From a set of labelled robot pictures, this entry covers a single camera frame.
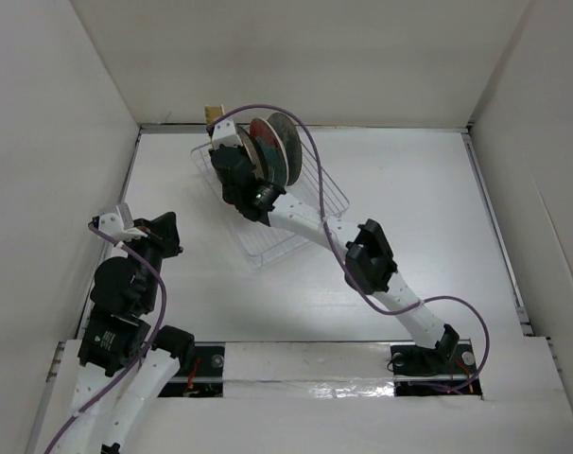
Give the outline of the brown-rimmed cream plate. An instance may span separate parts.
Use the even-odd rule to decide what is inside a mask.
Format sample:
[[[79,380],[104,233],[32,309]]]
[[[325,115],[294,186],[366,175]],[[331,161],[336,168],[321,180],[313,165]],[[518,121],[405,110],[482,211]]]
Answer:
[[[259,144],[252,138],[250,133],[240,125],[236,126],[236,132],[248,154],[250,161],[252,162],[254,176],[256,178],[270,182],[271,175],[269,172],[269,166],[264,152],[260,148]]]

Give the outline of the teal and red floral plate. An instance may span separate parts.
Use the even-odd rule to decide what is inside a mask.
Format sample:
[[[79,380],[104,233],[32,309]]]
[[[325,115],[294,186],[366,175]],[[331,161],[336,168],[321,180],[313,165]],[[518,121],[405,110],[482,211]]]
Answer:
[[[266,165],[265,176],[271,183],[286,187],[289,177],[285,147],[268,120],[255,117],[249,134],[261,149],[261,161]]]

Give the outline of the grey reindeer plate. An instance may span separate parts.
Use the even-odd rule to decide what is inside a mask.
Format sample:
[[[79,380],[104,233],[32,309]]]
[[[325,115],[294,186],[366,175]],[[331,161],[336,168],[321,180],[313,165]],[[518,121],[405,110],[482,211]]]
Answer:
[[[284,113],[273,113],[268,118],[278,137],[281,139],[286,152],[288,165],[287,185],[295,184],[302,170],[303,150],[299,133],[293,121]]]

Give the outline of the green-rimmed bamboo tray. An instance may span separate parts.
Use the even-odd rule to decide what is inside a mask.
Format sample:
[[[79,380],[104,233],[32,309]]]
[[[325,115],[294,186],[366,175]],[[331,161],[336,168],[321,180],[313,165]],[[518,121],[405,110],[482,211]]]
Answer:
[[[212,138],[214,132],[215,122],[225,114],[224,106],[219,105],[205,105],[204,115],[206,122],[206,132],[209,138]]]

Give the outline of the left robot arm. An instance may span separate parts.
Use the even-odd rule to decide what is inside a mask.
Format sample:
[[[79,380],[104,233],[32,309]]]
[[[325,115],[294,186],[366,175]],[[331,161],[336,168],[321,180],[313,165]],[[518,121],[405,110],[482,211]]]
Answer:
[[[162,265],[182,253],[176,214],[134,219],[119,204],[88,228],[122,255],[95,270],[70,415],[47,453],[128,452],[164,386],[195,361],[194,336],[164,322]]]

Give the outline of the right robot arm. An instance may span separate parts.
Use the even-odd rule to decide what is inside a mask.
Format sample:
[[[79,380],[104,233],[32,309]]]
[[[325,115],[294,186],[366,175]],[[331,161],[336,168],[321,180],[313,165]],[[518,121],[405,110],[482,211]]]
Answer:
[[[346,283],[377,312],[395,317],[420,350],[421,361],[441,372],[455,360],[459,334],[424,306],[407,285],[393,258],[381,225],[329,217],[287,193],[272,177],[297,181],[303,161],[300,145],[253,145],[213,148],[211,164],[222,186],[222,198],[244,218],[302,236],[331,251]]]

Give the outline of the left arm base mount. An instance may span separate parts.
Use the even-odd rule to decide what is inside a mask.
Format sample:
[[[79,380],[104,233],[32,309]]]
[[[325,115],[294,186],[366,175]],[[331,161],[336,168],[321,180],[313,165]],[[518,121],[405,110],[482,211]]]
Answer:
[[[224,343],[199,343],[194,359],[163,387],[163,398],[215,398],[223,396]]]

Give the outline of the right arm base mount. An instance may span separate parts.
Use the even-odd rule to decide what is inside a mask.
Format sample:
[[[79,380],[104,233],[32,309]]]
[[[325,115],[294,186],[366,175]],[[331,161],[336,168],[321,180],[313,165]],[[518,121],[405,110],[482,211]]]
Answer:
[[[477,372],[474,350],[469,342],[461,342],[447,362],[431,356],[414,344],[393,344],[386,368],[393,374],[397,397],[446,395],[482,395],[478,378],[460,388]]]

